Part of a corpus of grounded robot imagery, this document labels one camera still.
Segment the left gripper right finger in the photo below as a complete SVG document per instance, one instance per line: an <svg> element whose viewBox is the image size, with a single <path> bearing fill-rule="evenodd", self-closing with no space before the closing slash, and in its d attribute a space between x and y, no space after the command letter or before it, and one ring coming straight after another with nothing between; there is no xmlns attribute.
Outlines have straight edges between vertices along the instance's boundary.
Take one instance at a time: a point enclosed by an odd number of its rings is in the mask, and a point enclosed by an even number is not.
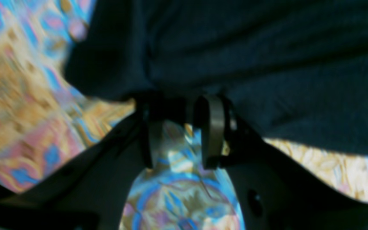
<svg viewBox="0 0 368 230"><path fill-rule="evenodd" d="M368 230L368 204L326 185L266 143L231 102L201 96L193 125L201 130L203 167L224 169L247 230Z"/></svg>

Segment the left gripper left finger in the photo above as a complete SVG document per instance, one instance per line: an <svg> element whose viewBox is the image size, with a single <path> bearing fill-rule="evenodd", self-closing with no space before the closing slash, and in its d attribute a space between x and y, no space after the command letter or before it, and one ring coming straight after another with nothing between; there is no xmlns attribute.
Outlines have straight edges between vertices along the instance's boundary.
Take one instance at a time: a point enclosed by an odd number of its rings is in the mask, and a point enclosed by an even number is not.
<svg viewBox="0 0 368 230"><path fill-rule="evenodd" d="M0 197L0 230L116 230L134 180L156 165L162 110L141 106L32 189Z"/></svg>

